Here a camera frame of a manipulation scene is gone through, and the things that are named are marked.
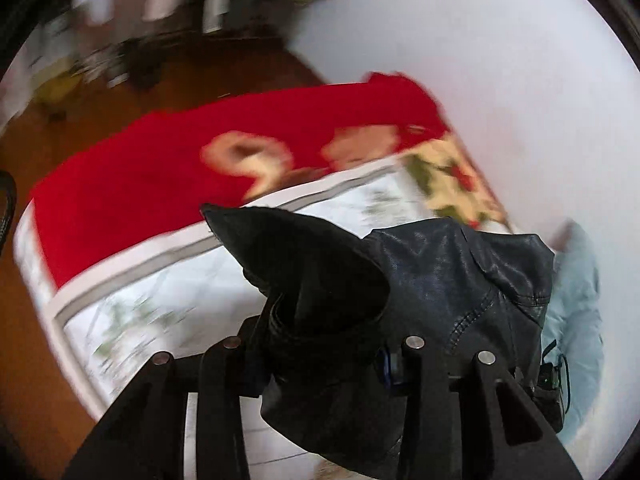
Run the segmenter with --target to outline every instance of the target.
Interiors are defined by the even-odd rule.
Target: black fabric
[[[525,385],[536,383],[553,263],[536,235],[486,234],[443,218],[360,240],[278,209],[202,211],[250,282],[282,295],[269,320],[273,377],[261,413],[304,449],[396,477],[405,400],[389,396],[373,361],[408,335],[431,337],[461,366],[491,350],[523,371]]]

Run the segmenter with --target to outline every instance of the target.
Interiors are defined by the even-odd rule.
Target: brown floor
[[[161,82],[149,92],[128,83],[107,89],[96,81],[79,89],[61,121],[49,121],[39,106],[30,105],[0,138],[0,168],[18,187],[15,221],[39,179],[146,112],[193,108],[224,94],[319,83],[273,41],[190,41],[172,51]],[[12,234],[0,258],[0,415],[47,480],[60,477],[93,426],[49,352],[13,261]]]

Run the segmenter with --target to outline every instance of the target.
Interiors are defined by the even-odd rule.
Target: red blanket
[[[436,103],[401,75],[151,113],[33,189],[44,259],[62,286],[112,254],[199,222],[203,202],[239,206],[445,131]]]

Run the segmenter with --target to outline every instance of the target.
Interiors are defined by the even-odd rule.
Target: metal screw
[[[241,344],[242,339],[240,339],[237,335],[229,336],[222,342],[222,346],[228,350],[235,350]]]
[[[424,346],[424,339],[419,335],[411,335],[405,339],[404,342],[409,348],[413,348],[414,350],[418,350]]]
[[[480,361],[483,365],[492,365],[495,363],[495,355],[488,350],[482,350],[478,354],[478,361]]]
[[[151,362],[156,366],[165,365],[171,359],[169,352],[157,352],[151,357]]]

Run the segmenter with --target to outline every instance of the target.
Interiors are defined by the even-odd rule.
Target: light blue fabric
[[[564,251],[556,255],[554,268],[554,286],[542,331],[542,348],[556,339],[558,346],[545,361],[557,365],[563,353],[569,364],[571,406],[558,434],[562,443],[568,444],[598,395],[604,361],[596,257],[589,237],[578,224],[570,227],[568,243]],[[563,365],[561,377],[566,406],[564,374]]]

